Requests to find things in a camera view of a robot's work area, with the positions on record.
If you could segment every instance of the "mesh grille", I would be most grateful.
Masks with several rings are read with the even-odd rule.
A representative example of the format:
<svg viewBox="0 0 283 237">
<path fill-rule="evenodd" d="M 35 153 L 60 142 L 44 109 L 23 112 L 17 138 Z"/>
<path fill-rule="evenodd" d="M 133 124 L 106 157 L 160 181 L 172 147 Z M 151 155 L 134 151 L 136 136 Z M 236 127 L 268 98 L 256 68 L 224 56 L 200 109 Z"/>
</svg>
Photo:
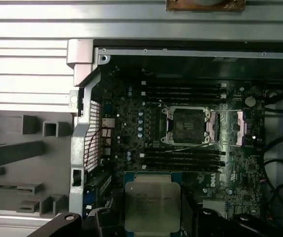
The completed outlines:
<svg viewBox="0 0 283 237">
<path fill-rule="evenodd" d="M 91 101 L 90 126 L 85 137 L 84 168 L 88 172 L 98 166 L 99 159 L 99 127 L 100 127 L 100 104 Z"/>
</svg>

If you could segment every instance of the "circuit board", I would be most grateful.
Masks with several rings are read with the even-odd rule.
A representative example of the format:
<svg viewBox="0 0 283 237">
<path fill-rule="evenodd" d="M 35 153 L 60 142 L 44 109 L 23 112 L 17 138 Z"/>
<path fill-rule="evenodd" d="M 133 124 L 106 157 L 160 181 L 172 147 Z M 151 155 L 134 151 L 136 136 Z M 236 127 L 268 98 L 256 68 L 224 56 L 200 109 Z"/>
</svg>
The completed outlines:
<svg viewBox="0 0 283 237">
<path fill-rule="evenodd" d="M 183 185 L 203 207 L 224 217 L 260 215 L 261 85 L 142 78 L 114 86 L 102 102 L 103 118 L 115 119 L 102 157 L 119 185 L 124 171 L 183 171 Z"/>
</svg>

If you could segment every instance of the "white wire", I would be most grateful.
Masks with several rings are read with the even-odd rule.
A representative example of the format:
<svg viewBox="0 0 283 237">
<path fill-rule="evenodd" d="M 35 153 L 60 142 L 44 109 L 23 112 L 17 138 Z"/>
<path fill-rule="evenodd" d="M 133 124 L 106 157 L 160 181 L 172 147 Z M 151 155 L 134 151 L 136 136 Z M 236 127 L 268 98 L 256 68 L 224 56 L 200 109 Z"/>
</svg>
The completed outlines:
<svg viewBox="0 0 283 237">
<path fill-rule="evenodd" d="M 165 151 L 165 152 L 179 152 L 179 151 L 184 151 L 184 150 L 189 150 L 192 149 L 194 147 L 209 147 L 211 145 L 214 145 L 215 143 L 208 143 L 208 144 L 197 144 L 191 147 L 186 147 L 186 148 L 182 148 L 182 149 L 176 149 L 176 150 L 170 150 L 170 151 Z"/>
</svg>

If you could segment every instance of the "cpu socket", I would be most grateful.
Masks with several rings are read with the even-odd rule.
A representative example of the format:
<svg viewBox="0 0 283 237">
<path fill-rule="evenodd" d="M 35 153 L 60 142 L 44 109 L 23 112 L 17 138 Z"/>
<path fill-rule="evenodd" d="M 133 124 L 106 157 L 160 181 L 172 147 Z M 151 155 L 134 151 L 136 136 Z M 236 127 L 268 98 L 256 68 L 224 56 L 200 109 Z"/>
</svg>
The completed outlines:
<svg viewBox="0 0 283 237">
<path fill-rule="evenodd" d="M 167 133 L 161 142 L 173 146 L 216 142 L 215 111 L 206 107 L 171 106 L 161 112 L 167 115 Z"/>
</svg>

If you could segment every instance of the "label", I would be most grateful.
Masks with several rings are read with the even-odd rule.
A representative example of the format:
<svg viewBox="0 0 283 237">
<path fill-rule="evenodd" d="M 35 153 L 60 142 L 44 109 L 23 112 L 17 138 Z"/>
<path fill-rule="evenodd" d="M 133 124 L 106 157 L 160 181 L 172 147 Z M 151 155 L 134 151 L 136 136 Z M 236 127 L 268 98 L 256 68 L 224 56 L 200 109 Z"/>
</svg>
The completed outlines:
<svg viewBox="0 0 283 237">
<path fill-rule="evenodd" d="M 216 173 L 211 174 L 211 187 L 215 187 Z"/>
</svg>

